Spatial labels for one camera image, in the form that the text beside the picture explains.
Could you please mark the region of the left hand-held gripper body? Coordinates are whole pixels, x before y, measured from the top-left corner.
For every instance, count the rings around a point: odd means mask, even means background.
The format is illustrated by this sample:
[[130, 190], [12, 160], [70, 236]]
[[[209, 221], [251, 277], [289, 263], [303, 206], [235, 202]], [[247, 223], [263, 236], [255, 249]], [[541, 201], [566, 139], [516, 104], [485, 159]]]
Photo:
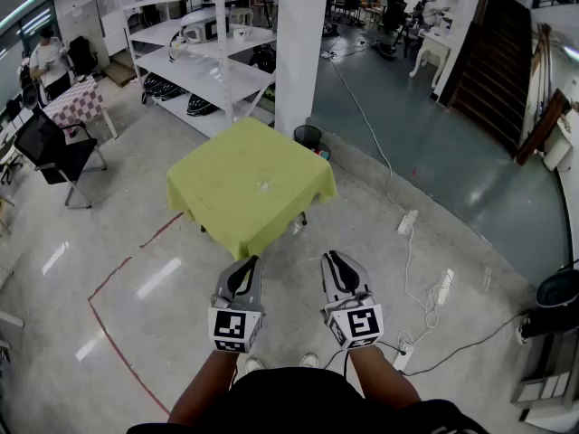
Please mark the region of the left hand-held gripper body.
[[263, 318], [260, 296], [212, 295], [208, 308], [208, 335], [214, 349], [247, 354], [261, 329]]

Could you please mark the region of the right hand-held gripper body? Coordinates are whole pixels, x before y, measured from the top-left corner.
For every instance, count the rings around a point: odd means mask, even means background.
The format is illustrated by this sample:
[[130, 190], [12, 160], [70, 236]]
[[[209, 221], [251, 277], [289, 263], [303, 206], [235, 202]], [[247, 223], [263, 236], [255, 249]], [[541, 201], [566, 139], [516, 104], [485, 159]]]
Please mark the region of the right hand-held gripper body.
[[341, 349], [373, 345], [384, 334], [382, 307], [371, 291], [339, 293], [328, 289], [326, 295], [321, 313]]

